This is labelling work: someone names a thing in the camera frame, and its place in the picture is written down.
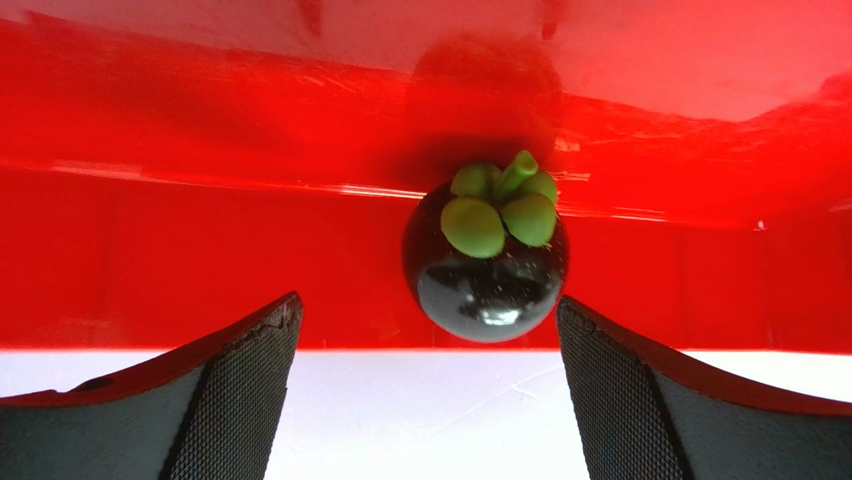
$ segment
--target white surface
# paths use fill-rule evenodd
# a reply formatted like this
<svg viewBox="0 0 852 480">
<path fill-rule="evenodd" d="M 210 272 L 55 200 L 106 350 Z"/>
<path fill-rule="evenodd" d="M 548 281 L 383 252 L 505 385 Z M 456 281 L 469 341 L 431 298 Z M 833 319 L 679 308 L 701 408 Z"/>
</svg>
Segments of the white surface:
<svg viewBox="0 0 852 480">
<path fill-rule="evenodd" d="M 0 352 L 0 396 L 68 390 L 158 353 Z M 837 381 L 848 377 L 852 357 L 690 354 L 764 383 L 852 401 L 852 386 Z M 289 387 L 270 479 L 588 478 L 557 352 L 300 351 Z"/>
</svg>

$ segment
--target red background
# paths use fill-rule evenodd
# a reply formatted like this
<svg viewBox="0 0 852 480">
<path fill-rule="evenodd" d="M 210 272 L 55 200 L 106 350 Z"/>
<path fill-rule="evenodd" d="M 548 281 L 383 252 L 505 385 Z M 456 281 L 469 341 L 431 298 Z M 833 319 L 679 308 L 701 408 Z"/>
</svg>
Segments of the red background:
<svg viewBox="0 0 852 480">
<path fill-rule="evenodd" d="M 0 347 L 169 347 L 297 290 L 303 348 L 556 348 L 451 337 L 399 264 L 423 192 L 529 147 L 566 293 L 850 353 L 852 6 L 712 3 L 0 8 Z"/>
</svg>

